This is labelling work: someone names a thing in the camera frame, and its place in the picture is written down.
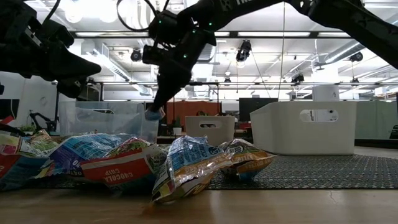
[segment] white box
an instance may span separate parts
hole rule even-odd
[[[337,119],[319,122],[301,114],[330,110]],[[254,144],[283,155],[354,153],[356,102],[290,101],[270,103],[250,114]]]
[[[185,127],[191,137],[207,136],[212,146],[234,139],[234,116],[186,116]]]

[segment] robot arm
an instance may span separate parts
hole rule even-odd
[[[76,98],[101,67],[70,53],[74,40],[67,29],[49,19],[41,24],[24,1],[0,1],[0,71],[56,80],[60,93]]]
[[[206,44],[215,45],[214,31],[233,19],[283,0],[199,0],[178,15],[158,12],[149,26],[153,47],[145,46],[144,63],[159,66],[151,111],[157,111],[187,85],[191,69]],[[325,27],[337,28],[398,68],[398,27],[366,10],[360,0],[285,0],[299,13]],[[157,44],[166,46],[158,48]]]

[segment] gray carpet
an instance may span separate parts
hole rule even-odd
[[[277,156],[250,182],[217,173],[208,187],[228,189],[398,189],[398,160],[372,156]]]

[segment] computer monitor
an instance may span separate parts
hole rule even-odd
[[[250,121],[251,112],[274,102],[278,98],[239,98],[239,121]]]

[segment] clear plastic bin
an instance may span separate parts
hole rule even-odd
[[[108,134],[133,134],[156,142],[158,121],[145,119],[145,108],[133,102],[60,102],[60,134],[97,131]]]

